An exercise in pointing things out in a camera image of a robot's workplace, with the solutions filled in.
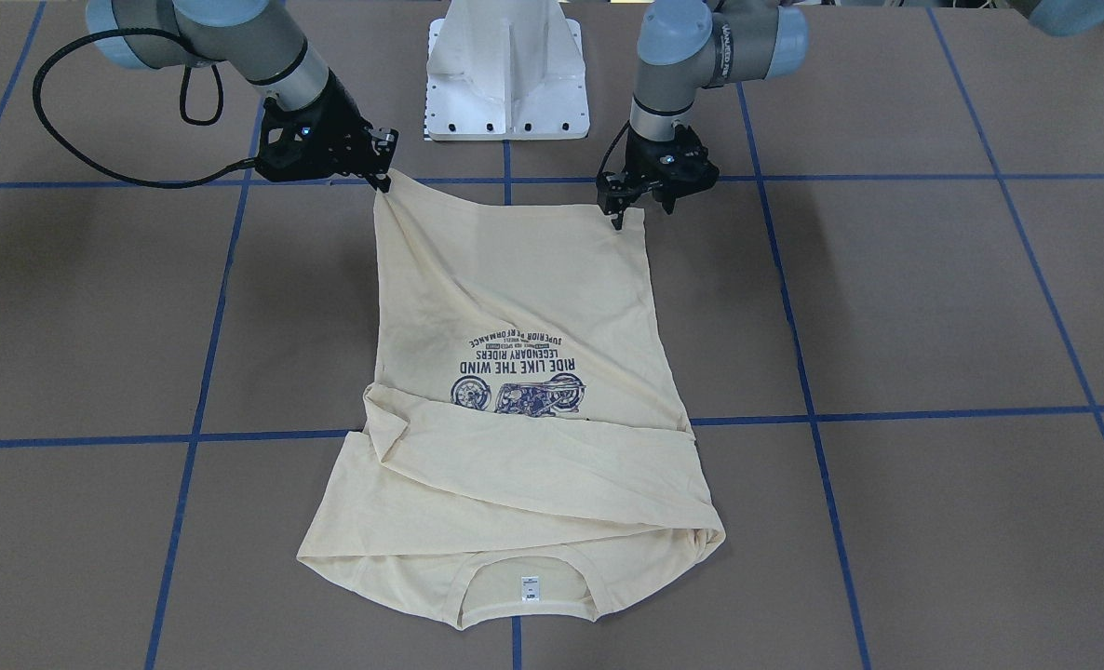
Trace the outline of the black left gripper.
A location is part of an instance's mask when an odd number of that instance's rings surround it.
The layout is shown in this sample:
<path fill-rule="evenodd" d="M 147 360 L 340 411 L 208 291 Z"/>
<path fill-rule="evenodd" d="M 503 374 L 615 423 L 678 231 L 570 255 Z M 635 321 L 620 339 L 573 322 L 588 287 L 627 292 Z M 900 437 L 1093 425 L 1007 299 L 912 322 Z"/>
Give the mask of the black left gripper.
<path fill-rule="evenodd" d="M 675 141 L 652 141 L 634 130 L 625 131 L 623 169 L 599 171 L 595 179 L 599 211 L 616 232 L 624 226 L 627 209 L 643 194 L 652 194 L 667 215 L 675 213 L 677 185 L 666 180 L 678 152 Z"/>

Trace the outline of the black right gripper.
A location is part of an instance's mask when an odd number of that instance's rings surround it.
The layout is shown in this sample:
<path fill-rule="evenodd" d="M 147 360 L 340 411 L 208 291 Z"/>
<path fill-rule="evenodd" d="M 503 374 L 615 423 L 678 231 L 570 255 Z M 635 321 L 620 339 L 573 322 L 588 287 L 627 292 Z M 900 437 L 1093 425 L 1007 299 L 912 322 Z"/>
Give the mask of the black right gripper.
<path fill-rule="evenodd" d="M 357 177 L 370 182 L 379 194 L 389 194 L 392 187 L 389 169 L 399 132 L 369 123 L 333 72 L 328 73 L 319 98 L 315 139 L 319 141 L 316 150 L 319 176 Z"/>

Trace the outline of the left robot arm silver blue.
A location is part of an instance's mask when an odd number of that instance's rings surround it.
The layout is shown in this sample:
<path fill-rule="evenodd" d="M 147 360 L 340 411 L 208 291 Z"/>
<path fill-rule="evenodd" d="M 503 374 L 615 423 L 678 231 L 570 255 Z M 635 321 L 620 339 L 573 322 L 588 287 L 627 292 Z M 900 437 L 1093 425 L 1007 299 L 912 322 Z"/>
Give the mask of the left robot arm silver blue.
<path fill-rule="evenodd" d="M 1104 1 L 1004 1 L 1028 25 L 1051 38 L 1087 33 L 1104 24 Z M 671 215 L 677 200 L 715 185 L 720 171 L 690 127 L 700 89 L 773 79 L 798 71 L 809 26 L 796 6 L 768 1 L 654 1 L 638 39 L 639 68 L 630 115 L 599 160 L 598 208 L 614 230 L 643 194 Z M 625 143 L 623 170 L 607 171 L 611 152 Z M 983 176 L 816 174 L 755 177 L 763 181 L 976 180 Z"/>

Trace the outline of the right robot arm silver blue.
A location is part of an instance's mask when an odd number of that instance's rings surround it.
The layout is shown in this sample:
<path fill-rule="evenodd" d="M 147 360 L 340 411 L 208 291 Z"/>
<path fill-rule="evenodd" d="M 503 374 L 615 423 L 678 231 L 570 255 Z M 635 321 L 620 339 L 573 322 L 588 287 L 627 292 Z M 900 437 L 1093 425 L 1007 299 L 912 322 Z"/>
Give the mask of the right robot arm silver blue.
<path fill-rule="evenodd" d="M 89 1 L 100 54 L 124 68 L 189 68 L 229 62 L 263 95 L 254 169 L 275 182 L 335 174 L 388 192 L 397 131 L 362 117 L 279 1 Z"/>

